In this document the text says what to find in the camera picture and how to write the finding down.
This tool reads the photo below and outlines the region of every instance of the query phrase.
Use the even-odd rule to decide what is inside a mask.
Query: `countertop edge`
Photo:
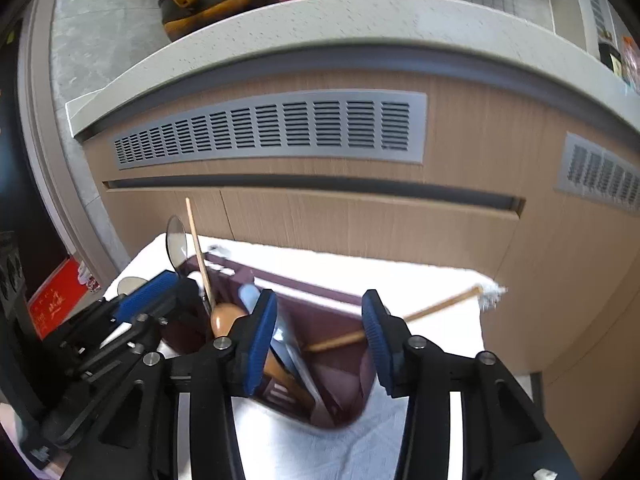
[[[591,98],[640,132],[640,96],[622,79],[578,46],[510,14],[459,0],[295,0],[209,25],[143,59],[79,107],[69,118],[72,135],[203,70],[290,49],[347,44],[425,46],[498,60]]]

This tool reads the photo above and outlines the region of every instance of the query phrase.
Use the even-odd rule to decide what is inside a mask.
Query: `metal screw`
[[[142,362],[147,366],[157,365],[160,362],[160,354],[158,352],[149,352],[142,358]]]
[[[408,345],[411,348],[420,349],[427,346],[427,339],[422,337],[421,335],[412,335],[409,339],[406,340]]]
[[[535,473],[533,473],[533,478],[536,480],[556,480],[558,477],[558,473],[554,471],[549,471],[549,469],[538,469]]]
[[[494,353],[488,352],[487,350],[485,350],[484,352],[480,352],[478,354],[478,359],[480,359],[480,362],[482,364],[491,366],[491,365],[495,365],[496,356]]]
[[[231,339],[226,335],[221,335],[213,340],[213,346],[218,350],[226,350],[231,346]]]

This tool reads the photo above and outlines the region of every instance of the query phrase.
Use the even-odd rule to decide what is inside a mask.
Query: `wooden spoon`
[[[246,312],[233,303],[219,303],[211,313],[211,330],[216,337],[228,335],[234,321],[246,316]],[[289,393],[294,396],[307,410],[312,410],[316,405],[311,394],[302,388],[290,374],[282,367],[280,362],[269,349],[264,363],[264,373],[271,379],[279,382]]]

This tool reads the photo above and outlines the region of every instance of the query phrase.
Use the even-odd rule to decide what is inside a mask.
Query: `countertop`
[[[223,20],[167,45],[91,96],[68,103],[73,135],[185,76],[305,47],[425,46],[497,60],[587,96],[640,132],[640,96],[569,41],[459,0],[294,0]]]

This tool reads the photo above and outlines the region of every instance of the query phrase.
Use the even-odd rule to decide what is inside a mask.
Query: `wooden stick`
[[[469,298],[474,298],[476,296],[480,296],[484,292],[484,289],[475,285],[471,287],[469,290],[465,292],[461,292],[455,296],[452,296],[448,300],[441,301],[440,303],[436,303],[435,305],[428,306],[418,312],[414,312],[413,314],[409,314],[406,317],[403,317],[407,323],[411,321],[415,321],[416,319],[420,319],[421,317],[428,316],[429,314],[433,314],[439,310],[443,310],[445,308],[449,308],[452,305],[460,303],[461,301],[468,300]],[[334,348],[341,348],[343,346],[351,345],[357,343],[359,341],[364,341],[366,339],[364,330],[358,330],[357,332],[350,332],[345,335],[341,335],[339,337],[334,337],[332,339],[327,339],[326,341],[322,341],[319,343],[314,343],[313,345],[307,346],[303,351],[318,353],[324,352],[326,350],[331,350]]]
[[[213,298],[211,291],[211,284],[209,283],[209,275],[207,274],[207,267],[204,264],[202,257],[202,250],[200,249],[200,241],[198,240],[198,233],[196,232],[196,222],[193,221],[193,213],[191,212],[191,201],[189,197],[186,197],[187,203],[187,215],[189,216],[189,226],[191,227],[191,237],[193,237],[193,245],[196,247],[196,259],[198,260],[198,267],[200,267],[200,273],[202,275],[202,283],[204,284],[204,290],[207,293],[207,299],[211,305],[211,309],[216,306],[216,301]]]

